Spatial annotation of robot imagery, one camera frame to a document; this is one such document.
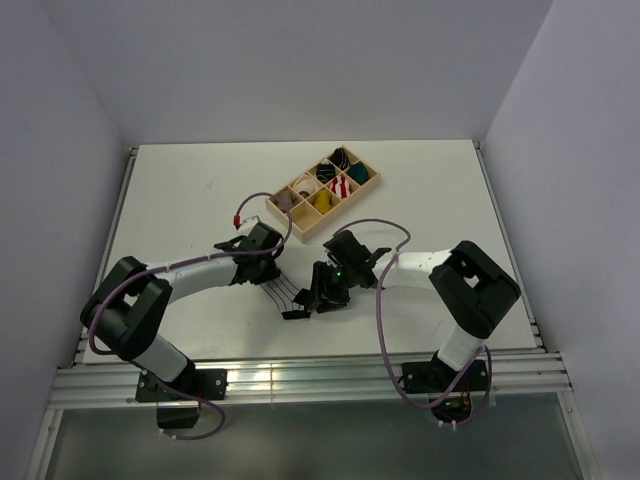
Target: white table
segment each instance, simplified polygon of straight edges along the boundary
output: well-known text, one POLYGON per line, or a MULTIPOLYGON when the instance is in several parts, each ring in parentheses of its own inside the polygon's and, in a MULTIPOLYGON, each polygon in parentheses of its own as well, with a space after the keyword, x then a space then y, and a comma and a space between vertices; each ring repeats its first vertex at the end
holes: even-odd
MULTIPOLYGON (((108 269, 134 255, 143 262, 201 255, 232 238, 238 203, 256 191, 275 191, 343 142, 144 145, 140 147, 113 238, 108 269)), ((394 220, 413 234, 405 251, 454 247, 469 239, 513 276, 507 248, 471 141, 344 142, 382 174, 380 185, 306 245, 291 238, 278 260, 308 287, 322 247, 344 223, 363 217, 394 220)), ((258 214, 284 231, 262 199, 243 216, 258 214)), ((382 225, 354 227, 371 250, 394 246, 402 234, 382 225)), ((194 360, 275 359, 379 352, 373 291, 353 291, 345 310, 282 320, 267 295, 251 285, 210 289, 171 305, 161 334, 194 360)), ((383 296, 390 352, 433 352, 454 325, 435 292, 390 289, 383 296)), ((487 344, 535 348, 522 300, 487 344)), ((90 350, 85 363, 113 362, 90 350)))

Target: red and white striped cloth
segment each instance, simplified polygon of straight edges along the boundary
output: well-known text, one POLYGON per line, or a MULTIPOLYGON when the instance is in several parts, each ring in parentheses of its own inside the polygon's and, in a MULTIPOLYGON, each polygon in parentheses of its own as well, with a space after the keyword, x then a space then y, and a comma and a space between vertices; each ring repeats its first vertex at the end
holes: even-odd
POLYGON ((347 198, 351 195, 351 185, 344 175, 339 175, 331 180, 331 191, 335 193, 338 198, 347 198))

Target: gray floor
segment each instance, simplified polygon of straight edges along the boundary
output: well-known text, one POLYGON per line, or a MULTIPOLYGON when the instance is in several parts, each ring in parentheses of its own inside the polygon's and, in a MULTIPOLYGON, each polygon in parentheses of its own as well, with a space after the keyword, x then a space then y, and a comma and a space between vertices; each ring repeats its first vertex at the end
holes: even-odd
POLYGON ((555 395, 497 401, 457 433, 400 401, 234 407, 197 442, 153 410, 68 411, 47 479, 580 478, 555 395))

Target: wooden organizer tray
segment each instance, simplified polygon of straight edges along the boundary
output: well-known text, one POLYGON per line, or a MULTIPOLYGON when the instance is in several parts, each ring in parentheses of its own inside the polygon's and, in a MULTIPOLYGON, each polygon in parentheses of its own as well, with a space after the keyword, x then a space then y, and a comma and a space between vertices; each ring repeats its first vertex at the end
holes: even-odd
MULTIPOLYGON (((289 183, 279 188, 276 192, 276 195, 282 192, 283 190, 289 190, 293 198, 296 199, 295 206, 291 209, 291 216, 293 217, 293 235, 300 240, 302 243, 306 243, 311 237, 313 237, 316 233, 322 230, 326 225, 331 223, 336 217, 346 211, 351 205, 358 201, 358 199, 364 197, 368 192, 370 192, 378 183, 380 183, 380 173, 375 169, 371 168, 371 166, 365 163, 360 157, 358 157, 355 153, 349 150, 345 145, 341 145, 341 148, 344 148, 345 152, 349 157, 349 163, 354 165, 356 163, 362 163, 369 172, 369 180, 367 180, 363 185, 359 185, 355 180, 353 180, 349 175, 347 175, 346 171, 340 170, 338 167, 333 165, 336 171, 336 176, 344 176, 349 185, 351 187, 351 194, 343 199, 338 198, 330 187, 330 182, 326 184, 322 184, 315 176, 316 167, 320 164, 322 159, 318 160, 309 168, 308 170, 300 173, 294 179, 292 179, 289 183), (292 185, 303 175, 310 176, 317 184, 318 190, 311 195, 308 199, 302 198, 298 195, 292 188, 292 185), (316 195, 320 190, 327 190, 329 192, 331 198, 331 210, 329 210, 324 215, 320 213, 313 206, 316 195)), ((331 154, 330 152, 324 158, 329 158, 331 154)), ((278 206, 270 199, 267 198, 266 201, 267 210, 271 215, 273 215, 280 223, 282 223, 285 227, 289 225, 289 220, 287 215, 278 208, 278 206)))

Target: fabric item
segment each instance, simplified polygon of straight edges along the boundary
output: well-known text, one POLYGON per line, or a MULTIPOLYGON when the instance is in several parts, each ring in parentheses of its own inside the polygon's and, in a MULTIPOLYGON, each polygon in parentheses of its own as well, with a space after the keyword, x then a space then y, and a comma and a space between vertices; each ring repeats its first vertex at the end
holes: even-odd
POLYGON ((301 175, 292 188, 302 198, 309 198, 318 190, 318 184, 309 175, 301 175))
POLYGON ((338 198, 347 198, 351 195, 351 185, 344 175, 331 180, 331 191, 336 194, 338 198))
POLYGON ((336 148, 329 157, 329 160, 331 160, 331 163, 333 163, 340 170, 346 170, 347 168, 349 168, 349 156, 342 147, 336 148))
POLYGON ((316 178, 321 183, 329 183, 336 176, 336 168, 326 158, 316 167, 316 178))
POLYGON ((353 178, 358 184, 364 185, 369 180, 369 172, 367 167, 362 163, 354 163, 347 171, 347 175, 353 178))
POLYGON ((280 200, 280 203, 277 203, 277 207, 286 213, 287 208, 291 210, 297 203, 298 197, 296 197, 288 188, 285 188, 281 192, 276 194, 276 198, 280 200))
POLYGON ((327 190, 320 190, 316 195, 313 206, 324 215, 331 210, 331 194, 327 190))

